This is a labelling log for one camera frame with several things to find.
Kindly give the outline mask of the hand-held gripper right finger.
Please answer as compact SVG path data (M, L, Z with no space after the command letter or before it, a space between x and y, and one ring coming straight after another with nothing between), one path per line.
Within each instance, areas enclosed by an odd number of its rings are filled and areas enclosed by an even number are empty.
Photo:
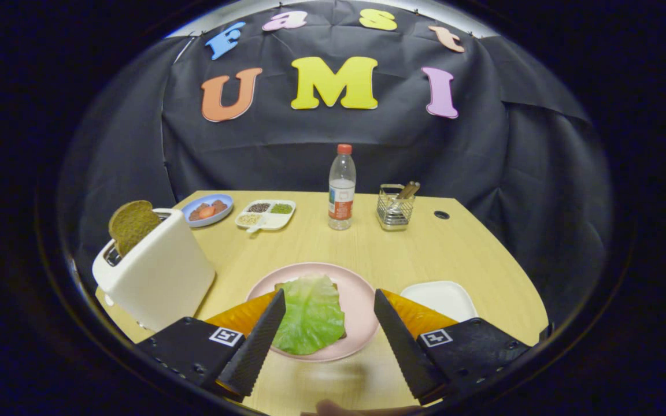
M482 318L457 322L383 289L373 312L420 405L478 395L531 348Z

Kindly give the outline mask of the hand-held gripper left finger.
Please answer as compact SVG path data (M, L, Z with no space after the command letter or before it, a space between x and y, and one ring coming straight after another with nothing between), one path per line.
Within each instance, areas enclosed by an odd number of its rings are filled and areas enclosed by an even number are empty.
M252 393L286 312L279 289L254 298L247 326L185 317L137 343L136 347L174 376L229 400Z

